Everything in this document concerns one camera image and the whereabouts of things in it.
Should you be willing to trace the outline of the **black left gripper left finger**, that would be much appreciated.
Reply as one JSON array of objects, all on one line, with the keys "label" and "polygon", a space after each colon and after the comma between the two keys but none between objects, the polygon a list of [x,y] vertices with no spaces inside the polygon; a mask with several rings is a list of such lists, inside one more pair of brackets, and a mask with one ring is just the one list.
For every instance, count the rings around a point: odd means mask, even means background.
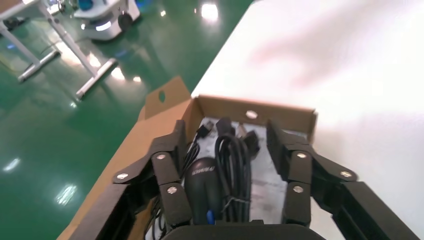
[{"label": "black left gripper left finger", "polygon": [[177,120],[172,133],[154,138],[145,156],[115,173],[70,239],[128,240],[146,225],[137,214],[154,197],[171,229],[188,225],[192,212],[178,172],[186,150],[185,122]]}]

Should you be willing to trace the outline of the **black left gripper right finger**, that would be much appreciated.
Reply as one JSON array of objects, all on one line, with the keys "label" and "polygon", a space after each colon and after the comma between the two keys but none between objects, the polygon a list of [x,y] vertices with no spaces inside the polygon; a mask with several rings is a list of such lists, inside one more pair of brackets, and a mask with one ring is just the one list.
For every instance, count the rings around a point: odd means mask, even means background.
[{"label": "black left gripper right finger", "polygon": [[347,240],[411,238],[411,229],[353,170],[319,155],[305,137],[268,120],[266,146],[277,173],[287,182],[282,223],[309,227],[315,201]]}]

